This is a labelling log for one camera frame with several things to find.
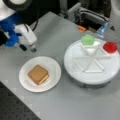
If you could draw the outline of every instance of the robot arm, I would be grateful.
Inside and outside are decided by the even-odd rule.
[[[16,12],[26,9],[32,0],[1,0],[0,2],[3,3],[3,11],[0,12],[0,27],[8,38],[5,45],[19,45],[23,50],[30,47],[31,51],[35,52],[37,38],[30,27],[22,22],[22,18]]]

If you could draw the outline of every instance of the toast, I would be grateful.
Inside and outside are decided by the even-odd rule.
[[[49,77],[49,74],[45,68],[41,67],[40,65],[36,65],[32,70],[28,72],[28,76],[37,85],[40,85]]]

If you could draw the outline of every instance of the blue robot part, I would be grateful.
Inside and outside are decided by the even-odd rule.
[[[14,24],[22,23],[22,19],[18,13],[14,13],[8,18],[0,21],[0,26],[4,32],[8,32],[10,38],[6,42],[6,46],[14,46],[19,40],[19,34],[14,32]]]

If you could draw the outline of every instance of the white plate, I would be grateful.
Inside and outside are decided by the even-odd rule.
[[[47,80],[40,85],[36,85],[27,75],[35,65],[44,67],[49,73]],[[54,59],[49,57],[33,58],[25,63],[19,72],[19,80],[21,85],[31,92],[43,92],[51,89],[58,83],[60,77],[61,68],[59,64]]]
[[[94,45],[100,45],[101,47],[105,41],[95,39]],[[85,73],[79,69],[79,67],[74,63],[74,57],[86,56],[83,49],[81,49],[81,40],[73,43],[66,51],[64,56],[64,66],[68,74],[75,80],[91,85],[104,84],[110,81],[118,73],[120,69],[120,55],[118,51],[114,54],[109,54],[110,58],[99,59],[99,63],[104,67],[104,71],[101,73]]]

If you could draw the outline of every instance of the white device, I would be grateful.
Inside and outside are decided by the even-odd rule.
[[[7,36],[6,46],[21,45],[36,51],[37,38],[31,28],[22,23],[17,11],[26,9],[32,0],[0,0],[0,27]]]
[[[111,0],[111,15],[104,37],[115,42],[120,41],[120,0]]]

